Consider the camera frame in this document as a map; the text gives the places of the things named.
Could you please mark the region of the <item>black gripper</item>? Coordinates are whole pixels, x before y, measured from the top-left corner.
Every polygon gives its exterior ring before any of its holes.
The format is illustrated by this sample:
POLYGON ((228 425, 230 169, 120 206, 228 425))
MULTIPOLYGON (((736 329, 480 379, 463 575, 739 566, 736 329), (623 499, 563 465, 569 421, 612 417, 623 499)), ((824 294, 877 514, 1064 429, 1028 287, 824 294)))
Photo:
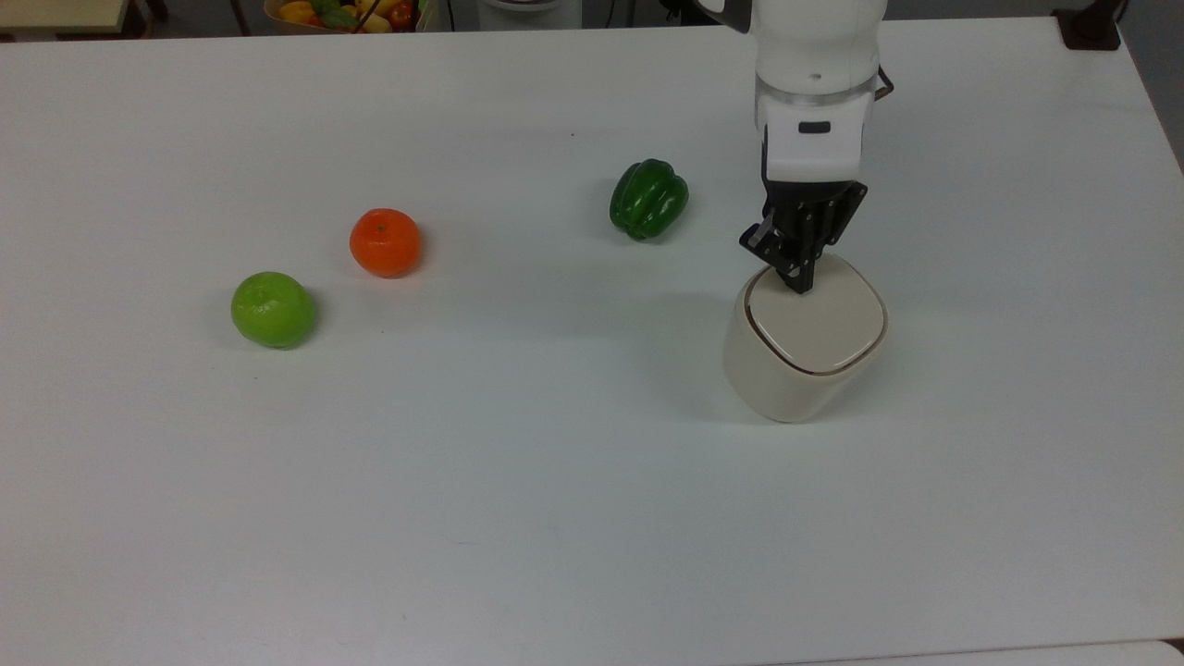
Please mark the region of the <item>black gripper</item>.
POLYGON ((815 284, 815 263, 847 231, 868 188, 860 181, 766 182, 764 219, 740 237, 740 245, 764 262, 779 262, 783 283, 796 294, 815 284))

